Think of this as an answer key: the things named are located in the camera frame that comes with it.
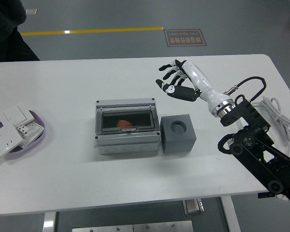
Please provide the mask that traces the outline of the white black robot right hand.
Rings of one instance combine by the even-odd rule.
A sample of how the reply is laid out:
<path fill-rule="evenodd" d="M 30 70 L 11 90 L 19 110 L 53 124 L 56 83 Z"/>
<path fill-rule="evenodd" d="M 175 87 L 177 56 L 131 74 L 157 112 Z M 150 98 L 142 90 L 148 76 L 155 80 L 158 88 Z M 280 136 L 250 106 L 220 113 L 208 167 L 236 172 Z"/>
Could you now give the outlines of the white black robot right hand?
<path fill-rule="evenodd" d="M 174 60 L 172 63 L 159 68 L 170 70 L 162 80 L 157 79 L 157 85 L 170 97 L 194 102 L 199 97 L 208 104 L 209 112 L 214 117 L 223 118 L 235 104 L 227 95 L 218 92 L 212 86 L 204 73 L 192 62 Z"/>

